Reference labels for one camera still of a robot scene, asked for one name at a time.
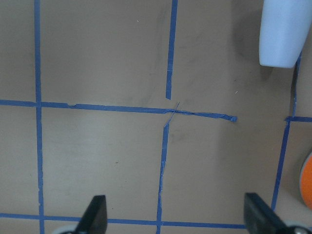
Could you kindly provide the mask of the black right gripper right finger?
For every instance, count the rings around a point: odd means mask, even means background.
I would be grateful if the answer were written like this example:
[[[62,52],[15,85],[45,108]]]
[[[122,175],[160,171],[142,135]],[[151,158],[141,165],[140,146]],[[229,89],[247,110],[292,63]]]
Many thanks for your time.
[[[244,225],[250,234],[281,234],[286,224],[257,193],[244,195]]]

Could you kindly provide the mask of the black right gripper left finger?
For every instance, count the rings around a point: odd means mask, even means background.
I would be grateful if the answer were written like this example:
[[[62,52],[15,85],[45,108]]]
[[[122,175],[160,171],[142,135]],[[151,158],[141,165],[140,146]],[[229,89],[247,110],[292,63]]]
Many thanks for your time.
[[[104,234],[108,225],[106,196],[92,198],[77,227],[76,234]]]

